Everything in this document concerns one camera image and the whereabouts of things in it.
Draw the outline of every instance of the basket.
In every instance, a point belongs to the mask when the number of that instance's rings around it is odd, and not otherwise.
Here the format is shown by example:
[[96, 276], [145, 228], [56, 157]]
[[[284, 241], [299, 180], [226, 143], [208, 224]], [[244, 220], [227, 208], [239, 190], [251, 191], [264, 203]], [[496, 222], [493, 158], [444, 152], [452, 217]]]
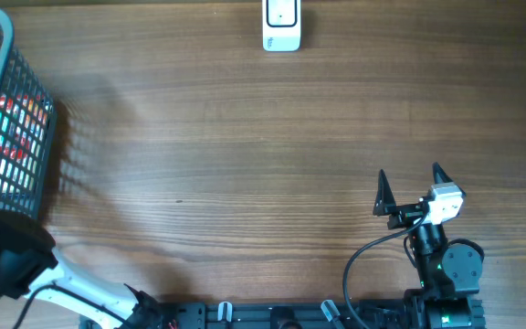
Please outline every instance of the basket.
[[13, 24], [0, 10], [0, 209], [37, 218], [56, 119], [52, 98], [14, 47]]

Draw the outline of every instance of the wooden table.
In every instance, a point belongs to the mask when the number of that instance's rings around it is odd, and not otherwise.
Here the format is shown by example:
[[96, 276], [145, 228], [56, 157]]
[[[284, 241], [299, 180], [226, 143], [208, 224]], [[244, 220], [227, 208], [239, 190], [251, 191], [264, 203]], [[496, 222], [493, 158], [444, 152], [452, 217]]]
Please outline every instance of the wooden table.
[[[450, 238], [487, 252], [489, 328], [526, 328], [526, 2], [306, 1], [302, 48], [262, 48], [260, 4], [8, 9], [58, 101], [43, 219], [71, 259], [167, 301], [342, 299], [440, 162]], [[401, 239], [354, 298], [418, 287]], [[9, 328], [22, 301], [0, 301]], [[76, 328], [37, 302], [25, 328]]]

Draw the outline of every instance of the wood grain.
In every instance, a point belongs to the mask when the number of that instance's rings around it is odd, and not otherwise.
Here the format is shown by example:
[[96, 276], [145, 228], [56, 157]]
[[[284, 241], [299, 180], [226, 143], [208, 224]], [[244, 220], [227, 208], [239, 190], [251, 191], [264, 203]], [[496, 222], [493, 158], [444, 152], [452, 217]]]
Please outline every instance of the wood grain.
[[[526, 328], [526, 2], [306, 2], [285, 54], [258, 3], [8, 12], [58, 101], [42, 218], [74, 261], [169, 301], [341, 299], [387, 234], [378, 170], [413, 202], [438, 161], [468, 192], [447, 234], [488, 254], [489, 328]], [[397, 239], [350, 289], [418, 284]], [[76, 322], [38, 302], [25, 327]]]

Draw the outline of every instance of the white plastic object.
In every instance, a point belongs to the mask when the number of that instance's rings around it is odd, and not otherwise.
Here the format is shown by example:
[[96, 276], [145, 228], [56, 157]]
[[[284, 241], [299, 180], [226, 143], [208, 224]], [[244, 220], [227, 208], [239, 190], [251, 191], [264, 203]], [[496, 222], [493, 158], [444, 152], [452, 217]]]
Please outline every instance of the white plastic object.
[[301, 42], [301, 0], [261, 0], [263, 48], [295, 51]]
[[[31, 293], [37, 288], [56, 284], [77, 295], [104, 306], [106, 309], [116, 313], [121, 318], [127, 320], [133, 313], [133, 308], [137, 304], [137, 298], [124, 284], [113, 283], [98, 278], [79, 265], [67, 260], [58, 249], [52, 250], [54, 257], [58, 260], [58, 265], [54, 269], [42, 272], [30, 285]], [[36, 299], [53, 302], [73, 312], [84, 315], [90, 320], [95, 321], [103, 329], [113, 329], [121, 327], [122, 322], [107, 315], [94, 307], [88, 306], [84, 302], [78, 301], [63, 292], [46, 289], [36, 295]]]

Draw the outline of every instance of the robotic arm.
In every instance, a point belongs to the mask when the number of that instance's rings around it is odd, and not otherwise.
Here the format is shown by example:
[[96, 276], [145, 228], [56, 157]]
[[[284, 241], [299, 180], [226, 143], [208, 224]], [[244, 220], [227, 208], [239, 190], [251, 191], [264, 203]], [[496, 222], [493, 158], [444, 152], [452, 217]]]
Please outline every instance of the robotic arm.
[[[434, 184], [418, 203], [398, 206], [382, 170], [373, 213], [388, 216], [389, 229], [404, 228], [359, 249], [344, 272], [346, 304], [217, 306], [203, 303], [158, 303], [126, 284], [104, 281], [66, 260], [56, 243], [30, 217], [0, 210], [0, 298], [28, 299], [19, 327], [34, 299], [45, 300], [83, 316], [82, 329], [429, 329], [485, 328], [479, 292], [484, 252], [465, 239], [448, 241], [442, 224], [459, 215], [466, 193], [434, 164]], [[362, 252], [406, 234], [421, 289], [410, 289], [401, 300], [348, 298], [347, 277]]]

